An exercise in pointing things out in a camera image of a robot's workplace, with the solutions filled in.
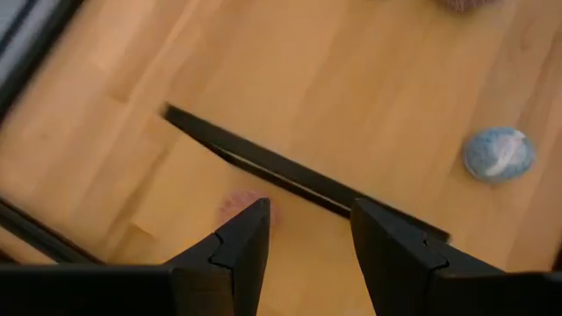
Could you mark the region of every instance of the black bar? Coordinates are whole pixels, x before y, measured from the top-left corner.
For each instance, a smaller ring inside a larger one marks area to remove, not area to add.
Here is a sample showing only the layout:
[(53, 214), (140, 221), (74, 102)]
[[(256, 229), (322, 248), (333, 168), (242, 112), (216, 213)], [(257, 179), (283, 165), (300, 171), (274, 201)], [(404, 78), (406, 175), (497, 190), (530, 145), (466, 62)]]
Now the black bar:
[[(0, 124), (4, 121), (5, 116), (16, 102), (21, 92), (25, 89), (33, 73), (37, 70), (41, 62), (48, 55), (54, 43), (58, 40), (66, 25), (75, 15), (82, 5), (83, 0), (60, 0), (56, 7), (49, 12), (48, 18), (38, 30), (37, 37), (33, 43), (25, 50), (18, 61), (12, 65), (13, 69), (0, 84)], [(30, 1), (17, 17), (17, 23), (10, 29), (10, 36), (5, 37), (1, 47), (2, 52), (10, 49), (10, 42), (15, 36), (18, 36), (18, 28), (25, 22), (25, 16), (29, 14), (37, 1)]]
[(59, 263), (96, 263), (90, 255), (36, 219), (0, 198), (0, 226)]
[(430, 233), (440, 241), (449, 239), (449, 234), (440, 228), (380, 203), (372, 197), (286, 159), (280, 154), (259, 147), (249, 140), (245, 140), (189, 112), (182, 111), (174, 105), (168, 107), (164, 117), (171, 124), (233, 165), (325, 207), (346, 219), (350, 217), (350, 210), (354, 201), (357, 198), (362, 198), (385, 207), (389, 212)]

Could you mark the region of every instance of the blue ball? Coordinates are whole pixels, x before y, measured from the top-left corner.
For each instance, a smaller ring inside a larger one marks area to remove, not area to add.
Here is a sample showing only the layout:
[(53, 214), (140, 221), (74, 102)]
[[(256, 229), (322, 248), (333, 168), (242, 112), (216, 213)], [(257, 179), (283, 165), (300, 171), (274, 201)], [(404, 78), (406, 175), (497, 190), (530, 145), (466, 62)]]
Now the blue ball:
[(466, 142), (464, 160), (474, 177), (498, 183), (529, 170), (535, 161), (535, 150), (524, 133), (511, 127), (495, 127)]

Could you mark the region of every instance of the pink object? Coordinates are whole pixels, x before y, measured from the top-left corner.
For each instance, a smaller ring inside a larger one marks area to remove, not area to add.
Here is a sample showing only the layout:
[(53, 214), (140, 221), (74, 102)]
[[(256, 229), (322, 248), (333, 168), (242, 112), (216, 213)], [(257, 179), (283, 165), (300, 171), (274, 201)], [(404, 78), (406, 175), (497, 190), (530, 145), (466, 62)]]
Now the pink object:
[[(223, 225), (231, 218), (238, 215), (259, 198), (267, 198), (262, 192), (256, 190), (240, 190), (226, 197), (219, 208), (219, 221)], [(277, 207), (271, 202), (271, 227), (277, 222)]]

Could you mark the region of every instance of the black metal bracket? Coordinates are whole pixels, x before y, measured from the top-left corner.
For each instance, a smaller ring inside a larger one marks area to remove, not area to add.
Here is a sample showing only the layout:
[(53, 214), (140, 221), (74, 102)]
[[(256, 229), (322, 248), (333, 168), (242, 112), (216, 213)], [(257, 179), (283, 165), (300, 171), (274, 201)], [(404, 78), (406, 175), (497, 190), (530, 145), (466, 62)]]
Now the black metal bracket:
[(355, 200), (361, 198), (385, 208), (440, 241), (449, 239), (449, 234), (440, 228), (385, 205), (174, 105), (168, 107), (164, 117), (225, 161), (346, 219), (350, 218)]
[(351, 231), (377, 315), (562, 314), (562, 273), (505, 273), (365, 200)]

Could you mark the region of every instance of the blue and white ball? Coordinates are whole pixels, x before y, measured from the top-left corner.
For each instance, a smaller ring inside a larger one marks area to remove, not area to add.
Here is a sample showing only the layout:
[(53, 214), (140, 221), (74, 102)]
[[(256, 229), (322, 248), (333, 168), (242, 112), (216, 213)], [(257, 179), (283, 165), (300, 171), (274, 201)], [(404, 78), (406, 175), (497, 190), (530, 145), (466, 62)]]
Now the blue and white ball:
[(477, 179), (498, 183), (529, 170), (535, 161), (535, 150), (524, 133), (510, 127), (495, 127), (466, 142), (464, 160)]

